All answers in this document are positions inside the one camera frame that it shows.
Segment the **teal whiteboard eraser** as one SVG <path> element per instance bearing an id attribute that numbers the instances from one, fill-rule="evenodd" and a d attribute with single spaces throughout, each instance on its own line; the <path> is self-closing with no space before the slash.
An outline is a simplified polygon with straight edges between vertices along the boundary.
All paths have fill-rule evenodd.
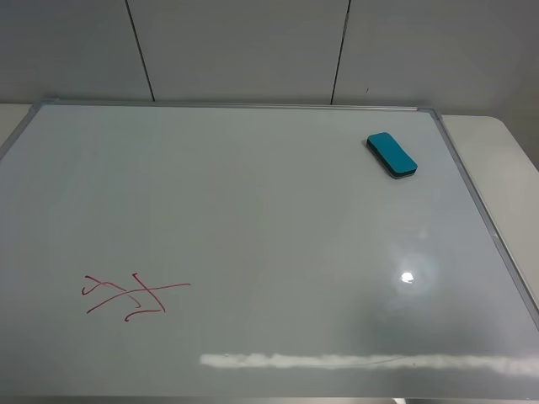
<path id="1" fill-rule="evenodd" d="M 412 157 L 387 132 L 368 136 L 366 147 L 392 178 L 412 176 L 418 169 L 418 165 Z"/>

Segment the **red marker scribble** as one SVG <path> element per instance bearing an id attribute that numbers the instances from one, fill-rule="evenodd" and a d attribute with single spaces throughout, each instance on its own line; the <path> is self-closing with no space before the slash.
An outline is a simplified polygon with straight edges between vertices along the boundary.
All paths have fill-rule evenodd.
<path id="1" fill-rule="evenodd" d="M 89 307 L 86 313 L 89 315 L 117 300 L 128 300 L 131 303 L 131 310 L 124 316 L 124 322 L 130 322 L 135 316 L 153 313 L 166 314 L 168 310 L 159 293 L 166 290 L 187 288 L 192 285 L 191 283 L 176 283 L 151 286 L 143 282 L 138 273 L 133 273 L 131 277 L 135 281 L 136 286 L 126 288 L 111 281 L 86 275 L 85 279 L 89 284 L 81 288 L 81 296 L 96 295 L 102 290 L 108 292 L 104 299 Z"/>

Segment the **white whiteboard with aluminium frame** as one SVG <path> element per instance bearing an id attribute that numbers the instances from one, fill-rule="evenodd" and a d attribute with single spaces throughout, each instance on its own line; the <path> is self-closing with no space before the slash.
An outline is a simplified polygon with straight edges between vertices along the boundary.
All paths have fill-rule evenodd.
<path id="1" fill-rule="evenodd" d="M 133 273 L 192 285 L 86 313 Z M 1 395 L 535 401 L 538 312 L 432 111 L 43 102 L 1 147 Z"/>

